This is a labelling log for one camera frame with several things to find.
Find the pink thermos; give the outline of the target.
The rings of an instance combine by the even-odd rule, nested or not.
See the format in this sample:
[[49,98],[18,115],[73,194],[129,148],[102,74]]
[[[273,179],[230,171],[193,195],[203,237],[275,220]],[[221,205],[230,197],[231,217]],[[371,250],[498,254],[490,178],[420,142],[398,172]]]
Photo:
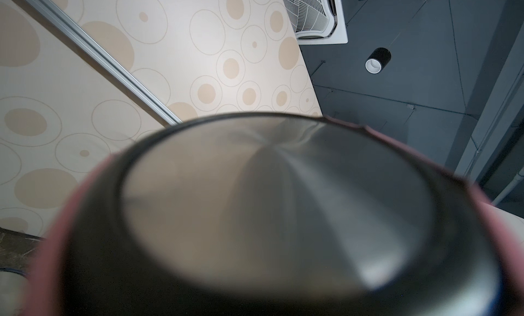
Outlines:
[[466,179],[375,130],[232,113],[108,157],[23,315],[522,315],[523,250]]

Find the blue thermos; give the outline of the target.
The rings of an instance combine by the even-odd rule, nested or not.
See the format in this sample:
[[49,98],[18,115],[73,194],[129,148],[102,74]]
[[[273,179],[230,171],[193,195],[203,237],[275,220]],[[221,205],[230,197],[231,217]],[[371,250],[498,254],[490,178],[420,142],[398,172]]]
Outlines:
[[27,283],[24,272],[12,268],[1,268],[1,315],[20,315],[22,313]]

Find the horizontal aluminium rail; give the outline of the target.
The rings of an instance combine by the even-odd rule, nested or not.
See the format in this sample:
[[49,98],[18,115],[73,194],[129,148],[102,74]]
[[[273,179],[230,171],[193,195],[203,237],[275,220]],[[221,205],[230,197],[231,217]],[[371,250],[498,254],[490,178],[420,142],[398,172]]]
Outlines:
[[125,67],[89,36],[71,17],[52,0],[24,0],[39,15],[53,25],[67,40],[88,55],[90,60],[105,70],[109,80],[123,93],[136,100],[146,111],[170,126],[182,120],[170,111],[152,92],[141,84]]

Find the white ceiling air vent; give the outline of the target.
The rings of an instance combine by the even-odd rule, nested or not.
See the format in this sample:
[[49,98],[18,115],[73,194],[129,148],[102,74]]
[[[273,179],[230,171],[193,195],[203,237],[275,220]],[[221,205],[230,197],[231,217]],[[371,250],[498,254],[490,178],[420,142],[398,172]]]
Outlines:
[[299,45],[348,43],[342,0],[283,0]]

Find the black cylindrical ceiling lamp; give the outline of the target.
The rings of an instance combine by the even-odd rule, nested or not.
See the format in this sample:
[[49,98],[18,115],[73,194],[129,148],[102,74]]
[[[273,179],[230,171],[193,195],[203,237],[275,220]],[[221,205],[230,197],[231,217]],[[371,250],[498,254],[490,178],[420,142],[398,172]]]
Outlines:
[[379,74],[390,62],[392,55],[387,48],[376,48],[366,60],[364,66],[368,73]]

